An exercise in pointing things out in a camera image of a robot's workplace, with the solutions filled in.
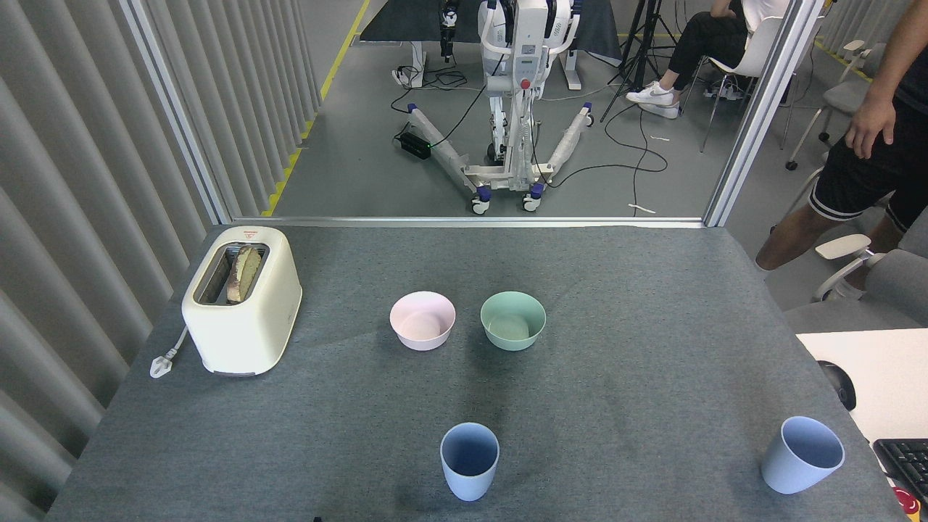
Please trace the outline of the standing person's right hand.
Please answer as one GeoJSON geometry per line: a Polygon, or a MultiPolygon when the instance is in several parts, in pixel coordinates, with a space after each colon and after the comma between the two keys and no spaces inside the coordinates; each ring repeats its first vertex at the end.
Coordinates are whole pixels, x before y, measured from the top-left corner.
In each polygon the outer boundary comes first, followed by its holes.
{"type": "Polygon", "coordinates": [[[894,143],[896,112],[892,96],[869,94],[853,116],[845,133],[845,145],[863,160],[871,159],[878,138],[885,145],[894,143]]]}

